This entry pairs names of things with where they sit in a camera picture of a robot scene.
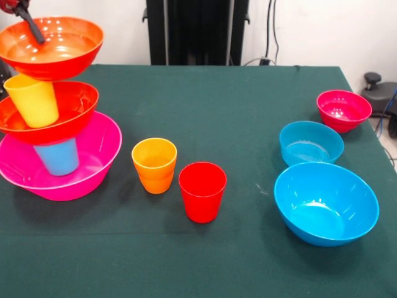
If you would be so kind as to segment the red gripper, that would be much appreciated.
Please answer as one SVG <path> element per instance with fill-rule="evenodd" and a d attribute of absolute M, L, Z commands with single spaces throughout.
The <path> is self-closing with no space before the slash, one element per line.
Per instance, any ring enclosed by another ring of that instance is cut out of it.
<path fill-rule="evenodd" d="M 0 0 L 1 10 L 8 14 L 15 14 L 25 20 L 37 43 L 44 44 L 45 38 L 29 13 L 29 4 L 29 0 Z"/>

